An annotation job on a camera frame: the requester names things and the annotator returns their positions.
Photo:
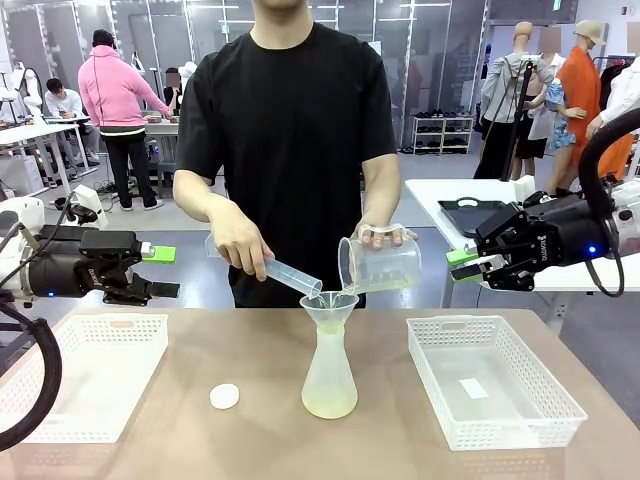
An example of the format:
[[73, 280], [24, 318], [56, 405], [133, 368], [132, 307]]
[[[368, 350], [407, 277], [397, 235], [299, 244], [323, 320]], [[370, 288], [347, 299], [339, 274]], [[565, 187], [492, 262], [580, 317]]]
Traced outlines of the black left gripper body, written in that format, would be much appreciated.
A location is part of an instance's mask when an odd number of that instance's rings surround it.
[[36, 297], [81, 298], [93, 290], [104, 291], [109, 271], [120, 257], [89, 249], [77, 252], [49, 252], [28, 266], [30, 292]]

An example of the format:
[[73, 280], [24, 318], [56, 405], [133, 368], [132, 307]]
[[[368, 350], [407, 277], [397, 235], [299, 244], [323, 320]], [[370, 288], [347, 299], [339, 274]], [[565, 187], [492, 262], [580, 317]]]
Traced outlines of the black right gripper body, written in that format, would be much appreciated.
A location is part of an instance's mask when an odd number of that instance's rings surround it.
[[523, 245], [516, 254], [519, 273], [536, 274], [550, 267], [571, 266], [605, 257], [612, 251], [612, 240], [605, 233], [603, 221], [578, 196], [518, 207], [525, 220], [516, 236], [516, 243]]

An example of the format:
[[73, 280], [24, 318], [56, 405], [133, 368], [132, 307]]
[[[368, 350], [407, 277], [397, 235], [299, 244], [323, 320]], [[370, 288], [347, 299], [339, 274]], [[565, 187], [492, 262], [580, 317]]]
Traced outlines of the person's left hand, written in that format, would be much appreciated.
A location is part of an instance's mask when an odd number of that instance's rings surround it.
[[398, 223], [377, 227], [360, 222], [352, 237], [366, 248], [382, 250], [388, 247], [400, 247], [408, 240], [416, 241], [418, 234]]

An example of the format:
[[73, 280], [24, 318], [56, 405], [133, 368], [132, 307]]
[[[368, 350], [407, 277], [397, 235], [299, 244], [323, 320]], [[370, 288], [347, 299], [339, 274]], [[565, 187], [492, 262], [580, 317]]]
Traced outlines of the person's right hand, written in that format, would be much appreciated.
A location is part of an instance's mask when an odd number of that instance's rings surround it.
[[214, 245], [220, 255], [236, 269], [265, 281], [266, 258], [274, 254], [258, 227], [228, 199], [219, 199], [209, 212]]

